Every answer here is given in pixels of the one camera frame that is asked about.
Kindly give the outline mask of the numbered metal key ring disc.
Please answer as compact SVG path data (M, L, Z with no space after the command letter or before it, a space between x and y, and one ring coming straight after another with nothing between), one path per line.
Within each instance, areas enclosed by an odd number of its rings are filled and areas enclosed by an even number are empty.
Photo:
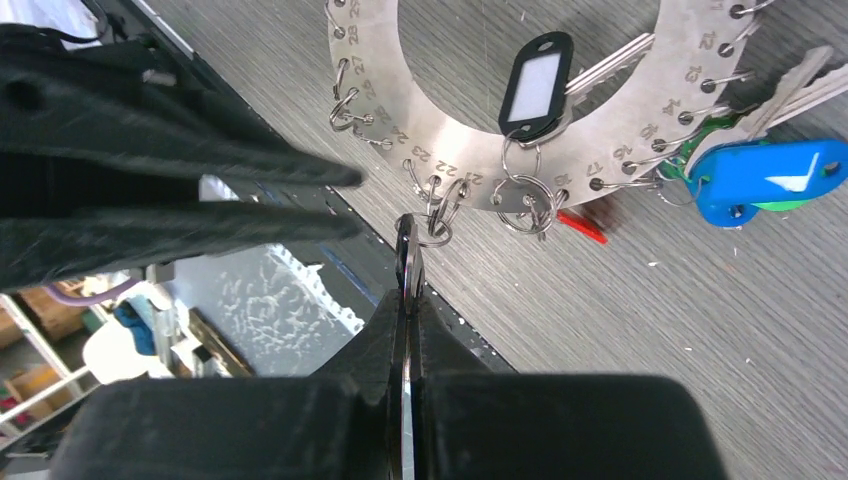
M329 122L405 168L447 231L466 206L502 221L529 213L546 231L558 209L643 186L711 117L759 26L761 1L664 1L652 32L577 77L562 32L518 52L499 129L470 127L419 87L401 47L395 1L328 1L336 79Z

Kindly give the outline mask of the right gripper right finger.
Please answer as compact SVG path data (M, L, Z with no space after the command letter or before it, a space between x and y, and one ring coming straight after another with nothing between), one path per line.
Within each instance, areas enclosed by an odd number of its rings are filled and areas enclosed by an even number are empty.
M419 479L724 479L698 403L667 377L498 373L411 299Z

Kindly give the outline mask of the black key tag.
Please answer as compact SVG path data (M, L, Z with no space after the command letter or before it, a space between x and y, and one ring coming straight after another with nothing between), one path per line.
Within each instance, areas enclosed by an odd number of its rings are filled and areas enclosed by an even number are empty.
M532 142L559 125L573 52L571 35L562 31L535 37L518 51L498 116L505 137Z

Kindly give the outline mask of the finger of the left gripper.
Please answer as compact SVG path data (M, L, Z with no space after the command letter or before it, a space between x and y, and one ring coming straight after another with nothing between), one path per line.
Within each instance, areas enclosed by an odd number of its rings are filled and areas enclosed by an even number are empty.
M82 209L65 218L1 222L1 289L54 283L236 248L354 237L344 215L215 201Z
M204 176L358 186L363 173L303 151L236 101L155 68L139 41L68 50L52 31L1 28L1 212L192 200Z

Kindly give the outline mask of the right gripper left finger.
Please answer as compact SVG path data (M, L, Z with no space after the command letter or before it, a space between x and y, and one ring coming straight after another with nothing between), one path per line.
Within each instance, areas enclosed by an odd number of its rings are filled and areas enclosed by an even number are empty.
M97 389L53 479L399 479L403 300L308 376L127 380Z

